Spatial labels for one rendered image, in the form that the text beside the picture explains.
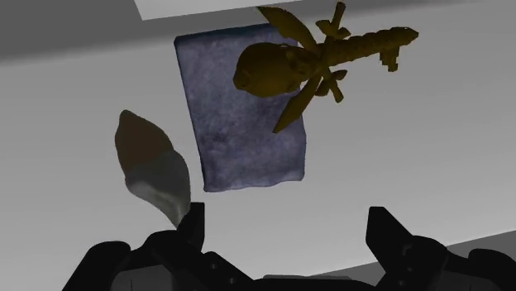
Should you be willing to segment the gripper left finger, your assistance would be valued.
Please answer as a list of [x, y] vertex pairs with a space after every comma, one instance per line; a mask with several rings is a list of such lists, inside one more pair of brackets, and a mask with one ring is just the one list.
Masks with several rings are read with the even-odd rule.
[[84, 255], [62, 291], [110, 291], [130, 266], [154, 263], [174, 276], [180, 291], [254, 291], [254, 280], [213, 251], [202, 252], [205, 204], [190, 204], [175, 230], [158, 231], [135, 250], [124, 241], [104, 241]]

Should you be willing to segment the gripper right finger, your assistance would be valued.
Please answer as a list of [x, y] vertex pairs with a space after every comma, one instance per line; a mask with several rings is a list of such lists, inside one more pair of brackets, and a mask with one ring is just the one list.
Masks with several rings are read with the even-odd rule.
[[369, 208], [365, 242], [385, 274], [382, 291], [516, 291], [516, 260], [485, 248], [462, 257], [411, 234], [386, 208]]

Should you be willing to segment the brown and grey pointed object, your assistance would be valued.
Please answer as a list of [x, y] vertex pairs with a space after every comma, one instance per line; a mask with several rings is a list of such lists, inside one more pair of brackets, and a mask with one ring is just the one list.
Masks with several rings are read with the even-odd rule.
[[114, 143], [128, 191], [178, 227], [190, 209], [191, 185], [184, 157], [169, 137], [156, 124], [124, 109]]

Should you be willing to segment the blue-grey folded towel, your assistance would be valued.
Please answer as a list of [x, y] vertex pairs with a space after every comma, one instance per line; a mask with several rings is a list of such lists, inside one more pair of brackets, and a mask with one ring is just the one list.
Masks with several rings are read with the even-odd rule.
[[293, 96], [258, 98], [235, 88], [237, 59], [249, 45], [287, 40], [269, 24], [178, 36], [174, 40], [204, 190], [218, 193], [300, 181], [307, 137], [302, 119], [273, 129]]

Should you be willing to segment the olive toy helicopter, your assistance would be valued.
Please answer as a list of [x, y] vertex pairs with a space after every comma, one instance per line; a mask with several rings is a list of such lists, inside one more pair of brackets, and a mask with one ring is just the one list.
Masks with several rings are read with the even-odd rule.
[[258, 7], [263, 17], [285, 38], [295, 40], [298, 46], [260, 42], [247, 46], [240, 54], [233, 83], [239, 90], [258, 98], [270, 98], [291, 93], [292, 97], [279, 116], [274, 133], [283, 131], [300, 118], [313, 97], [331, 93], [336, 103], [344, 96], [338, 82], [347, 71], [331, 68], [377, 54], [389, 72], [399, 68], [399, 49], [415, 41], [419, 33], [406, 26], [352, 35], [341, 26], [346, 4], [338, 0], [332, 19], [316, 22], [325, 35], [321, 43], [315, 41], [310, 30], [291, 12], [279, 7]]

